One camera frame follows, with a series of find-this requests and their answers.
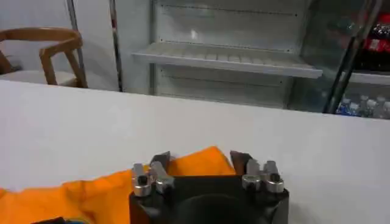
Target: white wall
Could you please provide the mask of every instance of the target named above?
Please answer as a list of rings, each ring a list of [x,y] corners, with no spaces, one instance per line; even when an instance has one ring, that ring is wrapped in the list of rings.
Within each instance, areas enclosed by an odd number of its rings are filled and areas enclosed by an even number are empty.
[[[88,86],[117,91],[109,0],[74,0],[74,3],[79,31],[83,37],[82,50]],[[0,29],[37,26],[72,28],[66,0],[1,0]],[[24,69],[42,70],[38,51],[47,45],[5,41],[0,44],[0,49]],[[62,54],[54,56],[53,63],[55,70],[72,71]]]
[[[0,6],[0,29],[19,27],[55,26],[71,28],[66,0],[2,0]],[[49,43],[5,41],[0,49],[11,61],[21,64],[24,69],[42,70],[39,48]],[[71,71],[66,57],[56,55],[54,68]]]
[[[119,90],[109,0],[74,0],[74,7],[88,86]]]
[[[149,45],[150,12],[148,0],[116,0],[122,85],[128,93],[149,93],[149,64],[134,61],[132,53]]]

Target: water bottle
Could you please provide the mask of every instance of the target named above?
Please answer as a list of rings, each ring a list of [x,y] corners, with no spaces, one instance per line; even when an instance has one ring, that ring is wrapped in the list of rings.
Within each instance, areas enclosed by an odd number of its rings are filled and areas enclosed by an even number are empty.
[[[385,119],[390,120],[390,102],[385,103],[384,111],[385,111]]]
[[[351,103],[349,105],[349,116],[353,116],[353,117],[359,116],[359,105],[357,103]]]
[[[373,117],[376,106],[377,102],[375,100],[367,100],[367,109],[366,112],[364,112],[365,115],[367,115],[367,117]]]
[[[368,96],[361,95],[360,96],[360,104],[359,104],[359,117],[367,117],[366,110],[367,110],[367,100],[369,100]]]
[[[336,111],[336,114],[340,115],[349,115],[349,104],[351,103],[351,100],[348,98],[343,98],[339,108]]]
[[[375,107],[373,118],[384,119],[386,117],[385,115],[386,98],[384,98],[383,96],[378,96],[377,101],[378,103]]]

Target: glass door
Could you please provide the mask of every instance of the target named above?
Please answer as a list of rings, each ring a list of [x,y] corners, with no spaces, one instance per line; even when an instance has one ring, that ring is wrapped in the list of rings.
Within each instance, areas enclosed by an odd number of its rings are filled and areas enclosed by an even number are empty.
[[[354,71],[337,114],[390,119],[389,1],[383,3],[357,55]]]
[[[361,43],[381,0],[313,0],[301,56],[322,69],[320,78],[297,79],[290,109],[334,113],[352,73]]]

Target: chair backrest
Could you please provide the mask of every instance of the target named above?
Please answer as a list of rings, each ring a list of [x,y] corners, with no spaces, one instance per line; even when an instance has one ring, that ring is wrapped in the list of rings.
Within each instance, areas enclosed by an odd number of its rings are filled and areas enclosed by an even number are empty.
[[[40,49],[39,56],[48,84],[57,85],[51,57],[59,52],[63,52],[77,78],[77,86],[87,88],[85,74],[80,69],[77,60],[73,55],[73,50],[82,46],[82,39],[79,32],[71,29],[54,27],[28,27],[0,31],[0,42],[4,40],[59,41],[58,44]],[[11,64],[1,51],[0,68],[3,73],[12,71]]]

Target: chair armrest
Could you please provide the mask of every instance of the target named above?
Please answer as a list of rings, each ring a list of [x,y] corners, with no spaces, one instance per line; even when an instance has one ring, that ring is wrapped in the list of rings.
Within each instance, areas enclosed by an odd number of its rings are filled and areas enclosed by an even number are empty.
[[[81,38],[69,39],[63,41],[59,44],[55,44],[46,48],[40,49],[39,56],[42,57],[52,57],[53,55],[59,52],[71,52],[75,49],[78,49],[82,46]]]

